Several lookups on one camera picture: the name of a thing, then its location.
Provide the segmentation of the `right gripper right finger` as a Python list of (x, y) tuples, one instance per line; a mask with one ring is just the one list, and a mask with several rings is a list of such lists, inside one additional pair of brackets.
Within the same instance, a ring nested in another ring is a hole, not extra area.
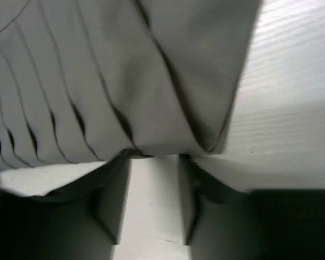
[(325, 173), (178, 158), (191, 259), (325, 259)]

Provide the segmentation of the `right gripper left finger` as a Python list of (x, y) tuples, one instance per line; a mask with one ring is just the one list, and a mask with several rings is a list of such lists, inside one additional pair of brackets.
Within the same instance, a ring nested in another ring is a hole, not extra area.
[(123, 151), (43, 196), (0, 189), (0, 259), (112, 259), (130, 166)]

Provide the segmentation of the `grey pleated skirt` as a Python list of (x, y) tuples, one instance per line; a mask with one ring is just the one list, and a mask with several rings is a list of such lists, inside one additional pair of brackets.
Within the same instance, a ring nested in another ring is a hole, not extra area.
[(0, 171), (223, 150), (260, 1), (0, 1)]

